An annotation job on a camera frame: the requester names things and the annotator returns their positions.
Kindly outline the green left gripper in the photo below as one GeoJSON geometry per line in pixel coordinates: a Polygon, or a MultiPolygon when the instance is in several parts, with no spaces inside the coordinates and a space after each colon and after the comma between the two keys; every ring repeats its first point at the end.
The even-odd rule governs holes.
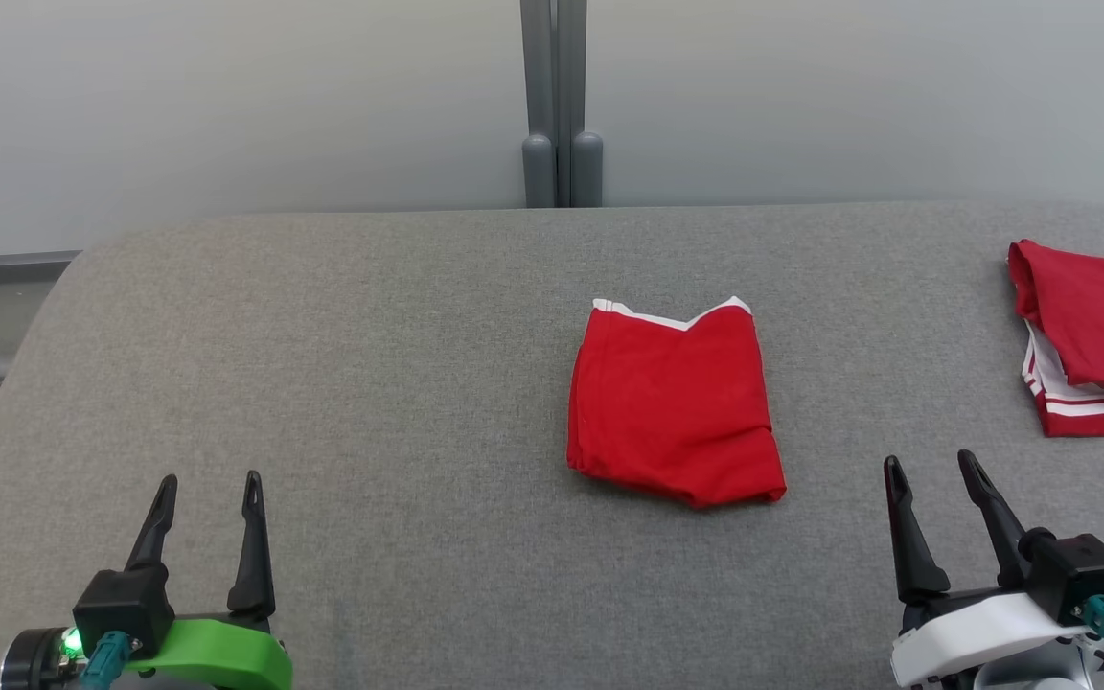
{"type": "MultiPolygon", "coordinates": [[[[163,546],[176,514],[178,476],[159,482],[148,514],[126,561],[126,572],[163,571],[163,546]]],[[[270,619],[276,611],[270,537],[261,473],[251,469],[242,491],[244,533],[236,580],[229,590],[232,619],[270,619]]],[[[279,639],[223,620],[172,623],[159,652],[126,664],[126,672],[153,680],[178,679],[220,690],[291,690],[293,664],[279,639]]]]}

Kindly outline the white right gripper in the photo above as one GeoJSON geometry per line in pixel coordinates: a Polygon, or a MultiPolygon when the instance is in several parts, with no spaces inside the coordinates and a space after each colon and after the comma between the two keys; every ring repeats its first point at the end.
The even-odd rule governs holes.
{"type": "MultiPolygon", "coordinates": [[[[1000,587],[1021,587],[1029,562],[1018,544],[1026,530],[972,450],[956,463],[978,507],[998,561],[1000,587]]],[[[895,455],[884,461],[889,532],[902,631],[890,668],[903,689],[1087,689],[1085,626],[1060,626],[1028,594],[1004,590],[948,593],[914,513],[914,493],[895,455]]]]}

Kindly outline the red shorts with white trim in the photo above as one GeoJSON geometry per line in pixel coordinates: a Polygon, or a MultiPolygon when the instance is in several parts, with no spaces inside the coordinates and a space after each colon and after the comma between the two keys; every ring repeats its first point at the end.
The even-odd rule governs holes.
{"type": "Polygon", "coordinates": [[[786,493],[758,333],[739,297],[675,320],[595,300],[575,359],[566,464],[692,508],[786,493]]]}

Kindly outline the grey double partition post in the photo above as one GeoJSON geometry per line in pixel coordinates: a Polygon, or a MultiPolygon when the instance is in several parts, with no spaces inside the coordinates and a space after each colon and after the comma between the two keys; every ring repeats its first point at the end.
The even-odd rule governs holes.
{"type": "Polygon", "coordinates": [[[524,45],[527,208],[601,208],[599,134],[586,126],[587,0],[518,0],[524,45]]]}

